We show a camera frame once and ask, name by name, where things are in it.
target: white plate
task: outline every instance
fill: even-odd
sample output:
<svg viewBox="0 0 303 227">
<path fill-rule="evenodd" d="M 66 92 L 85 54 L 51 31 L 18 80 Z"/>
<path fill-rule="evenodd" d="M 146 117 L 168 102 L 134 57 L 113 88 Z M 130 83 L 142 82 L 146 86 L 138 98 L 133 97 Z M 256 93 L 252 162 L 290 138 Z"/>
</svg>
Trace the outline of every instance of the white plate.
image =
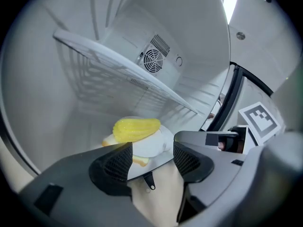
<svg viewBox="0 0 303 227">
<path fill-rule="evenodd" d="M 174 135 L 163 125 L 160 126 L 160 131 L 164 137 L 164 151 L 172 149 L 174 146 Z"/>
<path fill-rule="evenodd" d="M 156 157 L 164 151 L 166 146 L 164 143 L 161 130 L 157 130 L 145 139 L 133 142 L 133 154 L 139 157 Z"/>
<path fill-rule="evenodd" d="M 169 162 L 174 158 L 173 149 L 171 148 L 168 151 L 164 151 L 160 155 L 150 158 L 149 162 L 146 166 L 140 166 L 137 163 L 132 163 L 131 167 L 129 168 L 127 179 L 131 180 L 133 178 L 139 177 L 147 172 L 150 172 L 163 164 Z"/>
</svg>

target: fan grille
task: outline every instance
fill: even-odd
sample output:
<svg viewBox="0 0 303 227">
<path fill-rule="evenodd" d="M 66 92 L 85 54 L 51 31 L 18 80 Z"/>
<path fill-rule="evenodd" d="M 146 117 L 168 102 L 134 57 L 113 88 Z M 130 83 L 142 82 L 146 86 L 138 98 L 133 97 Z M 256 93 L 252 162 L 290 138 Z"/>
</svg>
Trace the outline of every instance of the fan grille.
<svg viewBox="0 0 303 227">
<path fill-rule="evenodd" d="M 163 57 L 157 50 L 149 50 L 144 56 L 144 66 L 149 72 L 157 72 L 162 68 Z"/>
<path fill-rule="evenodd" d="M 155 35 L 153 37 L 151 44 L 155 46 L 165 57 L 167 57 L 170 47 L 159 35 Z"/>
</svg>

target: white surface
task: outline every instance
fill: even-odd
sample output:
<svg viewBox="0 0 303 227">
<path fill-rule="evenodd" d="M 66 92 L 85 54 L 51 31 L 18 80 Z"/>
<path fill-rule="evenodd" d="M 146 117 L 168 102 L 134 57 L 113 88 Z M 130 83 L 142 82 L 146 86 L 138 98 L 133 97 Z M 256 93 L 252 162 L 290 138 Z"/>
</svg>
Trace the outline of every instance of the white surface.
<svg viewBox="0 0 303 227">
<path fill-rule="evenodd" d="M 259 87 L 257 87 L 251 81 L 249 81 L 246 77 L 243 78 L 243 82 L 240 87 L 240 92 L 237 95 L 233 109 L 227 116 L 220 130 L 227 131 L 232 126 L 239 124 L 238 111 L 242 108 L 245 108 L 257 102 L 261 102 L 277 119 L 278 123 L 282 127 L 279 133 L 284 132 L 285 130 L 284 120 L 277 106 L 275 105 L 275 102 L 267 94 L 265 94 Z"/>
<path fill-rule="evenodd" d="M 232 82 L 232 77 L 233 77 L 233 73 L 234 73 L 234 70 L 235 69 L 235 66 L 234 65 L 230 65 L 230 68 L 229 70 L 226 69 L 228 71 L 228 74 L 226 76 L 226 81 L 224 83 L 224 86 L 223 86 L 223 89 L 221 91 L 221 93 L 226 96 L 230 86 L 231 86 L 231 82 Z"/>
<path fill-rule="evenodd" d="M 169 151 L 165 151 L 156 157 L 150 158 L 146 166 L 142 167 L 137 163 L 133 163 L 129 168 L 127 179 L 130 180 L 138 176 L 141 176 L 147 172 L 150 172 L 155 168 L 158 168 L 161 165 L 169 162 L 173 158 L 174 158 L 173 149 L 170 149 Z"/>
<path fill-rule="evenodd" d="M 101 42 L 116 14 L 134 3 L 174 38 L 174 53 L 180 47 L 190 59 L 191 69 L 175 88 L 200 115 L 151 88 L 121 80 L 121 73 L 105 70 L 53 38 L 61 28 Z M 1 55 L 5 124 L 39 172 L 100 144 L 127 115 L 158 118 L 173 134 L 199 130 L 226 77 L 229 37 L 220 0 L 32 0 L 15 20 Z"/>
<path fill-rule="evenodd" d="M 261 130 L 264 131 L 265 129 L 267 129 L 268 127 L 270 127 L 273 122 L 276 123 L 276 127 L 273 128 L 270 132 L 268 132 L 266 135 L 261 136 L 259 134 L 259 130 L 256 129 L 255 125 L 252 123 L 252 121 L 246 116 L 245 112 L 247 112 L 250 109 L 253 109 L 257 106 L 261 106 L 265 111 L 266 111 L 266 115 L 269 115 L 271 120 L 268 120 L 266 118 L 261 118 L 259 115 L 255 116 L 254 113 L 250 113 L 250 117 L 252 117 L 252 120 L 254 121 L 254 123 L 257 125 L 257 127 Z M 246 123 L 248 124 L 253 136 L 255 137 L 256 141 L 258 142 L 258 145 L 263 145 L 267 140 L 269 140 L 270 138 L 272 138 L 277 132 L 279 132 L 279 130 L 281 129 L 281 126 L 279 125 L 278 121 L 274 118 L 274 116 L 270 113 L 270 111 L 261 103 L 261 102 L 257 102 L 253 105 L 250 105 L 248 107 L 242 108 L 239 110 L 239 114 L 241 115 L 241 117 L 246 121 Z"/>
<path fill-rule="evenodd" d="M 151 136 L 133 143 L 133 154 L 139 157 L 156 157 L 165 150 L 171 149 L 173 134 L 163 125 Z"/>
<path fill-rule="evenodd" d="M 223 6 L 226 14 L 227 23 L 232 19 L 233 11 L 235 10 L 237 0 L 223 0 Z"/>
<path fill-rule="evenodd" d="M 246 127 L 246 135 L 245 135 L 245 141 L 244 141 L 244 148 L 242 154 L 247 155 L 250 149 L 256 147 L 256 144 L 252 138 L 252 136 L 249 133 L 248 126 Z"/>
<path fill-rule="evenodd" d="M 219 112 L 221 108 L 221 104 L 217 101 L 216 104 L 214 105 L 214 108 L 212 109 L 212 111 L 210 112 L 211 114 L 214 114 L 213 118 L 207 119 L 205 121 L 205 123 L 202 126 L 202 130 L 207 131 L 209 125 L 212 123 L 212 121 L 214 120 L 215 116 L 217 115 L 217 113 Z"/>
<path fill-rule="evenodd" d="M 149 73 L 173 89 L 186 66 L 185 56 L 169 32 L 142 7 L 133 5 L 120 13 L 103 38 L 102 44 L 146 70 L 143 64 L 144 56 L 139 57 L 139 55 L 142 52 L 146 53 L 151 49 L 156 49 L 151 44 L 155 35 L 159 35 L 170 49 L 166 57 L 163 55 L 162 69 L 158 72 Z M 182 67 L 176 65 L 178 56 L 181 56 L 184 60 Z"/>
<path fill-rule="evenodd" d="M 275 0 L 237 0 L 229 29 L 231 61 L 275 92 L 294 71 L 302 50 L 302 40 L 289 17 Z M 237 32 L 243 32 L 245 40 L 237 39 Z"/>
<path fill-rule="evenodd" d="M 156 93 L 172 99 L 193 112 L 198 113 L 196 109 L 165 84 L 124 56 L 108 49 L 107 47 L 62 29 L 56 30 L 54 37 L 90 60 L 95 61 L 100 65 L 100 67 L 108 68 L 110 72 L 115 70 L 118 74 L 121 73 L 124 75 L 124 78 L 121 76 L 122 79 L 127 79 L 127 77 L 136 79 L 152 88 Z"/>
<path fill-rule="evenodd" d="M 14 192 L 20 192 L 34 178 L 11 155 L 0 139 L 0 167 L 10 188 Z"/>
</svg>

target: refrigerator shelf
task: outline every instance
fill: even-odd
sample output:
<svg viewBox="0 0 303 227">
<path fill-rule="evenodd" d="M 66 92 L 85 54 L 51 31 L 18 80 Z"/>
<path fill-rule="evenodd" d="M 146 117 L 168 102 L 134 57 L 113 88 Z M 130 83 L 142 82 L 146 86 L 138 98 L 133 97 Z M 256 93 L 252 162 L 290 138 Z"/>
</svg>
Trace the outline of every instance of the refrigerator shelf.
<svg viewBox="0 0 303 227">
<path fill-rule="evenodd" d="M 189 110 L 199 114 L 198 111 L 172 89 L 149 74 L 141 67 L 128 60 L 119 53 L 80 35 L 73 34 L 63 29 L 57 29 L 54 38 L 74 49 L 89 60 L 97 62 L 111 72 L 115 71 L 125 76 L 125 79 L 134 79 L 152 89 L 155 93 L 169 98 Z"/>
</svg>

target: light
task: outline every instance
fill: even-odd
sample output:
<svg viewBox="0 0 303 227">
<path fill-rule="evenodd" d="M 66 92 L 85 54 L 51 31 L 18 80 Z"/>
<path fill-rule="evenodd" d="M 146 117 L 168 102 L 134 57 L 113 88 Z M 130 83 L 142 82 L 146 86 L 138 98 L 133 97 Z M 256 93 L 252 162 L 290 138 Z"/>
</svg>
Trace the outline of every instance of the light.
<svg viewBox="0 0 303 227">
<path fill-rule="evenodd" d="M 235 10 L 237 0 L 224 0 L 223 7 L 225 10 L 227 24 L 231 21 L 233 11 Z"/>
</svg>

